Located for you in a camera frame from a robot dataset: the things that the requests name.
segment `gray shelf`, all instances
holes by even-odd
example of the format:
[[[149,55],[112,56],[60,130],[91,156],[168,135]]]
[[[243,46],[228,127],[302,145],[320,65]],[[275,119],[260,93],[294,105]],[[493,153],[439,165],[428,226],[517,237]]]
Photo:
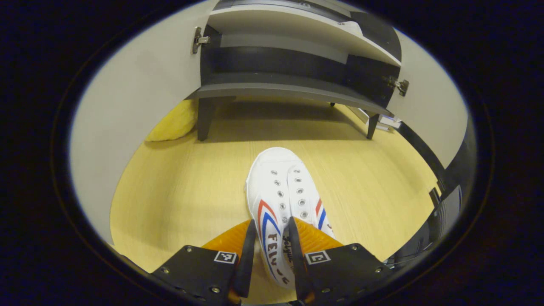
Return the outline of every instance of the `gray shelf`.
[[[297,97],[357,107],[376,114],[392,115],[368,97],[348,87],[281,74],[258,72],[212,74],[195,94],[201,99],[227,96]]]

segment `cabinet hinge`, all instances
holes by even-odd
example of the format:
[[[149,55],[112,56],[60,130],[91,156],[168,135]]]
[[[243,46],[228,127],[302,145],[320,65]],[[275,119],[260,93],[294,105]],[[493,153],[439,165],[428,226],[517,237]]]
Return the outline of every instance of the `cabinet hinge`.
[[[202,37],[202,34],[200,34],[201,30],[202,29],[200,27],[195,28],[195,38],[193,39],[193,43],[191,46],[191,54],[198,53],[200,45],[209,44],[210,42],[209,36]]]
[[[399,94],[401,96],[405,96],[406,92],[408,91],[408,86],[410,85],[410,82],[408,80],[404,80],[402,82],[399,82],[399,80],[395,77],[390,76],[389,78],[384,78],[387,81],[387,85],[389,87],[396,87],[399,89]]]

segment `black table leg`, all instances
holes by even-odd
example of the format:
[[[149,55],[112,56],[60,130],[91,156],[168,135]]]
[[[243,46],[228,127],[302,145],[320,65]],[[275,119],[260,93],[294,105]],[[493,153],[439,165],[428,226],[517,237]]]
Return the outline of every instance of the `black table leg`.
[[[232,102],[235,99],[235,96],[199,98],[199,117],[196,122],[196,129],[200,141],[208,138],[209,126],[212,124],[217,104]]]
[[[368,139],[372,139],[372,136],[374,135],[374,131],[376,130],[376,126],[378,125],[379,117],[380,117],[380,114],[374,114],[370,116],[370,119],[368,119],[368,133],[367,133]]]
[[[209,126],[212,124],[212,117],[215,113],[214,99],[200,98],[199,99],[199,114],[196,122],[196,129],[200,141],[208,138]]]

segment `black metal plate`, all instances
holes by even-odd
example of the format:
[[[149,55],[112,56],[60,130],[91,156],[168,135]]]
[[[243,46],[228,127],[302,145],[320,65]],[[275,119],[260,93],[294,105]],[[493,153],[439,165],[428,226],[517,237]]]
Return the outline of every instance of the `black metal plate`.
[[[201,45],[200,47],[200,82],[206,83],[209,75],[214,71],[215,49],[221,46],[222,34],[209,25],[204,28],[202,36],[209,36],[209,44]]]
[[[429,196],[431,197],[432,204],[436,208],[440,203],[440,196],[438,195],[438,191],[436,191],[436,188],[433,187],[431,191],[429,191]]]
[[[269,72],[343,84],[345,65],[313,54],[270,47],[206,48],[211,72]]]
[[[378,60],[348,55],[345,85],[369,97],[372,102],[387,108],[394,87],[387,84],[389,77],[399,77],[400,68]]]
[[[393,274],[358,243],[308,253],[304,260],[316,296],[312,305],[342,304]]]
[[[235,253],[184,246],[152,275],[180,294],[188,294],[209,305],[223,305],[237,260]]]
[[[242,255],[240,256],[240,262],[236,267],[236,273],[232,281],[232,287],[241,297],[248,297],[249,295],[256,236],[257,228],[255,227],[255,220],[253,219],[249,223],[248,230],[245,233]]]
[[[359,24],[364,37],[375,42],[402,62],[399,37],[389,23],[373,14],[355,11],[351,12],[351,18]]]
[[[293,265],[295,274],[295,289],[296,298],[303,301],[312,292],[311,283],[304,268],[304,256],[300,248],[299,232],[296,228],[294,217],[289,218],[289,240],[291,242],[291,250],[293,252]]]

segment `shelf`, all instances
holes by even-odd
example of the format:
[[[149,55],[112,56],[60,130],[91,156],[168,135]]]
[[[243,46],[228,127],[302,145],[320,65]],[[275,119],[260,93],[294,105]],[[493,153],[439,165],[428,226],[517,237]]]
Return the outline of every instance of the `shelf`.
[[[229,35],[243,34],[278,36],[326,45],[347,54],[401,66],[397,58],[364,37],[356,22],[339,23],[300,9],[266,4],[235,5],[213,11],[208,24],[221,32],[225,39]]]
[[[317,79],[281,74],[248,72],[213,74],[195,94],[199,98],[276,96],[311,99],[391,115],[383,107],[348,87]]]

